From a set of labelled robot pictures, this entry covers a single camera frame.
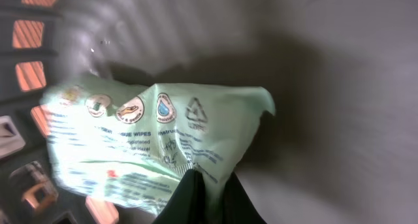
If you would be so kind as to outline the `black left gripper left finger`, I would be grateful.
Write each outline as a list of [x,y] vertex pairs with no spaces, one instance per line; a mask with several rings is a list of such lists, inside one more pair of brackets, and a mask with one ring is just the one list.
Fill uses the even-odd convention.
[[203,223],[205,198],[202,174],[197,170],[188,170],[153,224]]

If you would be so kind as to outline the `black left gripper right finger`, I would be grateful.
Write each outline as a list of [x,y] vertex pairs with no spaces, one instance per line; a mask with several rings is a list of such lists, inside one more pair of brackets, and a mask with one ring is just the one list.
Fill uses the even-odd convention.
[[266,224],[235,173],[231,174],[225,184],[222,204],[222,224]]

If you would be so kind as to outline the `light green wet wipes pack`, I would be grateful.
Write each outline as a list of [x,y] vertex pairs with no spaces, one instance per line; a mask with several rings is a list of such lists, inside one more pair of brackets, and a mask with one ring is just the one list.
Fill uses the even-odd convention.
[[261,116],[275,112],[262,87],[147,87],[90,74],[48,89],[41,103],[60,187],[155,215],[189,170],[202,174],[206,210],[218,214]]

